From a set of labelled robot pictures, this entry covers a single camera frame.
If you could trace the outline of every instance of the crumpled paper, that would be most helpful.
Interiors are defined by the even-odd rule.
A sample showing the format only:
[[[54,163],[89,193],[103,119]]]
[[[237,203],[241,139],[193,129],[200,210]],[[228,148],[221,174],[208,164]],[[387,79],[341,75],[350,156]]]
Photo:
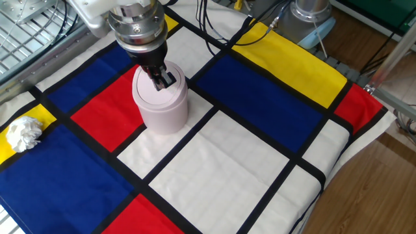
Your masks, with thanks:
[[[32,149],[40,142],[36,139],[42,134],[42,125],[36,118],[28,116],[14,120],[8,127],[7,142],[18,153]]]

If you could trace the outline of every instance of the red square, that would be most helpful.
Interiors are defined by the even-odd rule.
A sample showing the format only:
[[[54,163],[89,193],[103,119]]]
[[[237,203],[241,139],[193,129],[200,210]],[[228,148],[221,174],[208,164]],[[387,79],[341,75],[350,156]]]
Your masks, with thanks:
[[[113,233],[183,233],[143,195],[138,195],[124,211],[104,230]]]
[[[131,94],[137,68],[131,68],[71,117],[110,152],[143,124]]]
[[[364,91],[360,86],[353,84],[342,102],[335,110],[335,114],[346,120],[357,133],[377,114],[383,105]]]

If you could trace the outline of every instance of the tablecloth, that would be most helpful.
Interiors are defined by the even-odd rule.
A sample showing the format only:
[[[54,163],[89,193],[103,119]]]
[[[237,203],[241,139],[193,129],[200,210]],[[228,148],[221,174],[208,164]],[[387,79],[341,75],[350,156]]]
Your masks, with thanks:
[[[26,233],[298,233],[336,172],[395,117],[362,88],[241,13],[170,1],[167,60],[184,71],[188,122],[146,129],[137,65],[109,33],[0,106],[0,204]],[[230,39],[224,45],[218,35]],[[215,52],[207,49],[209,42]],[[23,153],[19,116],[43,123]]]

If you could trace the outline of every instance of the blue square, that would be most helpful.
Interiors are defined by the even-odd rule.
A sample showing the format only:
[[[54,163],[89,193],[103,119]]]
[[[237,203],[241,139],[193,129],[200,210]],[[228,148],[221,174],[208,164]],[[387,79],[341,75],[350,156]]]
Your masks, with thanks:
[[[229,55],[197,85],[295,153],[322,118],[321,113]]]
[[[108,51],[93,62],[88,60],[83,64],[83,66],[87,66],[86,68],[83,68],[83,66],[78,68],[83,70],[58,90],[48,95],[48,98],[60,110],[65,113],[69,112],[115,75],[123,75],[120,72],[131,64],[129,55],[119,45],[111,44],[104,50]]]
[[[62,125],[1,172],[0,185],[26,233],[91,233],[133,190]]]

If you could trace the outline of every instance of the white rectangle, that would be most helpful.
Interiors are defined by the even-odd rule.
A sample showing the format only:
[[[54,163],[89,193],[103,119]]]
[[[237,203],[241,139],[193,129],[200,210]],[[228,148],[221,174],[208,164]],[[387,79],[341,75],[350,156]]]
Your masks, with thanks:
[[[218,112],[150,186],[202,233],[236,233],[287,162]]]

